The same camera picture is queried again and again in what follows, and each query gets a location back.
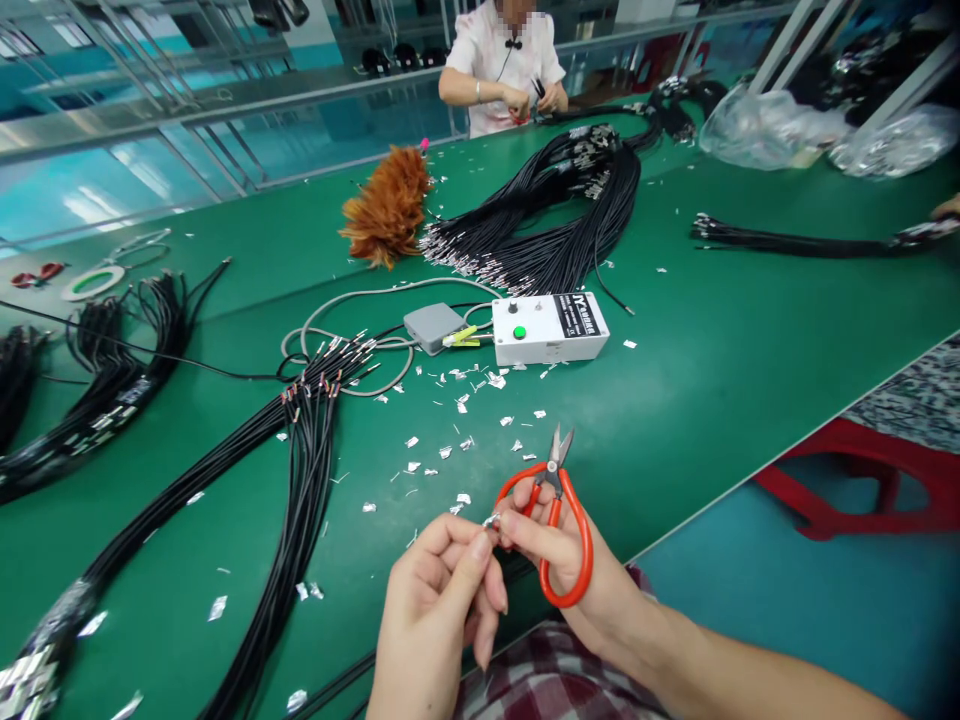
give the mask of scissor blade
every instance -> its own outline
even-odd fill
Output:
[[[570,450],[570,444],[573,442],[573,428],[567,433],[567,436],[560,442],[560,425],[553,431],[553,444],[550,445],[550,459],[557,463],[557,467],[563,467],[564,460],[567,459],[567,452]]]

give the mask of white test box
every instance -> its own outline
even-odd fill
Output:
[[[493,301],[497,365],[593,360],[610,331],[591,292]]]

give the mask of label on box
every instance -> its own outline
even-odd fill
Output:
[[[590,302],[585,293],[567,293],[554,295],[557,304],[557,316],[564,337],[589,337],[599,335],[600,328],[594,317]]]

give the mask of white sleeve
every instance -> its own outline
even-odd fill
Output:
[[[475,12],[457,16],[457,39],[453,41],[453,47],[447,55],[447,67],[471,77],[477,76],[480,59],[479,25],[480,20]]]
[[[543,17],[547,21],[547,32],[540,46],[540,80],[544,85],[553,85],[563,80],[567,71],[560,66],[557,49],[553,46],[553,18],[547,13]]]

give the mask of window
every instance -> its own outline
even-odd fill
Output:
[[[41,54],[33,40],[19,30],[7,30],[0,35],[0,57],[15,60],[18,57]]]
[[[59,20],[55,17],[48,17],[47,20],[70,47],[81,48],[93,45],[93,40],[90,39],[90,36],[75,22]]]

